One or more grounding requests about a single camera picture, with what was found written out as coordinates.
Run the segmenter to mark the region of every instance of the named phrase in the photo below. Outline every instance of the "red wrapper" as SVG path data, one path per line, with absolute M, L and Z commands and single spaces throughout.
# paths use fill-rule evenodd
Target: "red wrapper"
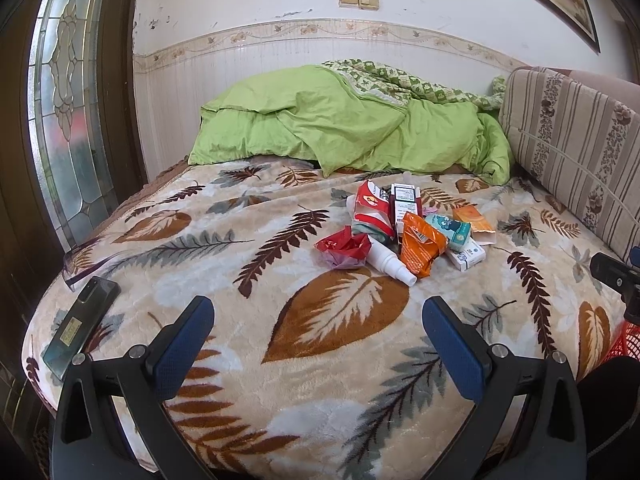
M 371 241 L 366 234 L 351 235 L 351 226 L 323 238 L 315 244 L 324 260 L 334 269 L 355 269 L 365 265 L 371 250 Z

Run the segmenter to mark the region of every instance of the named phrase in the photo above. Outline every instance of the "wall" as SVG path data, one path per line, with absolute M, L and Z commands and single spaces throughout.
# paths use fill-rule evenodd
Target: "wall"
M 440 30 L 534 65 L 630 76 L 612 5 L 588 1 L 601 54 L 537 0 L 381 0 L 377 12 L 340 8 L 337 0 L 137 0 L 134 52 L 151 54 L 213 31 L 282 17 L 351 18 Z
M 375 59 L 473 92 L 487 92 L 514 64 L 631 78 L 620 16 L 609 0 L 589 2 L 600 54 L 537 0 L 381 0 L 376 12 L 337 0 L 137 0 L 136 109 L 147 174 L 189 152 L 201 104 L 287 66 Z

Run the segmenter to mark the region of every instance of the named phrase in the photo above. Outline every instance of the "floral wallpaper border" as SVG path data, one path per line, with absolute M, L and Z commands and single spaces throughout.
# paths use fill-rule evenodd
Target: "floral wallpaper border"
M 519 66 L 526 65 L 526 63 L 497 50 L 437 30 L 385 22 L 327 18 L 257 23 L 221 30 L 177 43 L 148 56 L 134 56 L 134 71 L 148 73 L 203 54 L 220 52 L 230 48 L 242 48 L 246 45 L 271 41 L 308 40 L 309 38 L 382 41 L 384 43 L 416 45 L 474 59 L 509 72 Z

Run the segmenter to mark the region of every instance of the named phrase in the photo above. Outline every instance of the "striped fabric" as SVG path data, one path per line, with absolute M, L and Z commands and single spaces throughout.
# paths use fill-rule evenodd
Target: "striped fabric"
M 517 69 L 500 124 L 516 161 L 622 259 L 640 244 L 640 114 L 548 68 Z

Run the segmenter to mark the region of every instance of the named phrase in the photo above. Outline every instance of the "blanket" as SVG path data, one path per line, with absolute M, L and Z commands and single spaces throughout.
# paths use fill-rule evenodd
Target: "blanket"
M 67 279 L 90 269 L 122 289 L 84 350 L 122 356 L 195 295 L 210 298 L 215 326 L 166 408 L 208 465 L 266 480 L 422 477 L 472 407 L 422 328 L 432 295 L 515 354 L 563 351 L 578 378 L 606 354 L 624 305 L 588 267 L 610 252 L 548 192 L 526 178 L 489 187 L 473 175 L 415 177 L 426 206 L 450 214 L 476 204 L 498 241 L 467 272 L 441 256 L 407 288 L 370 267 L 331 270 L 313 247 L 350 222 L 347 196 L 366 178 L 389 186 L 401 175 L 323 178 L 276 156 L 184 168 L 66 262 Z M 88 279 L 72 292 L 57 277 L 24 339 L 25 372 L 52 411 L 61 385 L 42 355 Z M 153 470 L 116 400 L 132 449 Z
M 477 96 L 361 60 L 326 62 L 253 76 L 202 107 L 190 164 L 257 154 L 317 160 L 324 176 L 350 166 L 441 172 L 453 164 L 504 184 L 511 150 L 494 94 Z

